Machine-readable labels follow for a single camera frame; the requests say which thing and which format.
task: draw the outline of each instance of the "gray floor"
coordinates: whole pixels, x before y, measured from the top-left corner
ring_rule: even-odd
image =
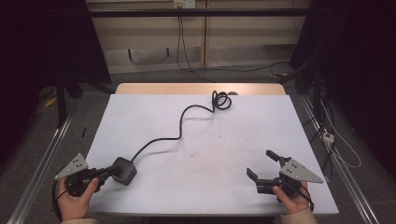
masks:
[[[211,47],[207,51],[206,67],[270,64],[287,61],[293,53],[294,45]],[[178,69],[177,48],[166,49],[127,49],[104,51],[108,71],[111,75],[147,71]],[[200,48],[186,48],[191,67],[201,67]],[[184,49],[179,48],[178,60],[182,67],[188,67]]]
[[[260,68],[262,65],[243,65],[229,67],[231,69],[251,69]],[[285,65],[275,66],[273,73],[288,73],[290,69]],[[216,82],[267,82],[270,76],[269,69],[254,72],[225,72],[225,71],[203,71],[198,72],[201,77],[210,78]],[[114,81],[110,87],[116,87],[122,82],[205,82],[196,75],[180,70],[163,70],[154,72],[138,72],[127,74],[112,75]],[[301,101],[301,95],[297,94],[293,82],[285,85],[285,90],[290,96],[296,108],[301,122],[309,120],[306,110]],[[56,223],[55,215],[51,212],[50,187],[51,179],[55,176],[58,169],[68,163],[73,155],[81,152],[84,156],[89,151],[95,132],[98,128],[100,119],[106,109],[108,95],[82,84],[85,90],[81,99],[67,99],[69,111],[76,107],[76,113],[68,128],[64,140],[50,165],[42,185],[39,188],[35,201],[33,202],[25,223]],[[19,198],[35,173],[37,165],[40,163],[50,140],[55,133],[57,123],[57,107],[52,105],[44,107],[44,103],[37,107],[37,111],[32,119],[32,123],[24,139],[21,141],[15,153],[5,164],[4,171],[0,176],[0,223],[6,223],[11,216]],[[361,187],[361,191],[367,197],[369,203],[374,208],[379,223],[396,223],[396,181],[391,175],[376,161],[370,149],[351,131],[351,126],[343,116],[336,102],[332,102],[335,114],[337,131],[352,145],[362,160],[362,166],[350,169]],[[304,127],[307,138],[310,139],[315,134],[312,124]],[[356,164],[356,158],[348,147],[337,140],[339,148],[345,161]],[[317,156],[319,164],[325,162],[326,153],[319,138],[312,142],[312,148]],[[325,175],[330,173],[328,165],[324,171]],[[336,216],[318,217],[319,223],[365,223],[357,209],[355,202],[341,179],[338,172],[334,169],[329,187],[340,214]],[[101,223],[141,223],[147,221],[142,217],[113,217],[106,215],[92,214]],[[247,223],[245,219],[205,219],[203,223]]]

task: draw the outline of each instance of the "white table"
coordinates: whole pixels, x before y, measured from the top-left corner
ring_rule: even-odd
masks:
[[[92,197],[91,212],[145,217],[283,213],[276,196],[258,194],[246,175],[249,167],[259,178],[278,176],[280,166],[265,155],[266,149],[293,157],[324,179],[288,95],[231,97],[233,105],[225,111],[189,110],[182,139],[146,148],[134,161],[137,175],[131,185],[107,180]],[[148,141],[178,136],[184,108],[210,107],[210,100],[210,94],[112,95],[88,164],[102,168],[117,157],[130,160]],[[338,213],[326,183],[308,188],[315,214]]]

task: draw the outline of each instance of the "mounting plate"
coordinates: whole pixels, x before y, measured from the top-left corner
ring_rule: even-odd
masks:
[[[86,169],[88,169],[88,163],[85,161],[84,157],[78,153],[78,155],[55,176],[54,180],[59,180],[63,177],[73,175]]]
[[[306,169],[295,159],[291,159],[290,161],[288,161],[282,167],[280,173],[295,180],[314,182],[320,184],[323,183],[323,180],[320,177],[312,173],[310,170]]]

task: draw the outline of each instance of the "human hand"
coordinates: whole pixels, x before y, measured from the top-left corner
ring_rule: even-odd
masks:
[[[95,193],[99,180],[97,178],[93,179],[81,197],[73,197],[69,194],[64,183],[65,180],[66,178],[59,180],[58,190],[58,195],[62,194],[60,197],[58,196],[62,220],[66,221],[86,217],[90,210],[91,196]]]
[[[301,182],[301,187],[299,191],[305,196],[309,197],[307,189],[307,184],[305,181]],[[286,193],[278,186],[273,186],[274,194],[277,198],[286,206],[287,214],[291,215],[294,213],[301,212],[309,207],[309,201],[303,198],[300,194],[296,198],[291,199]]]

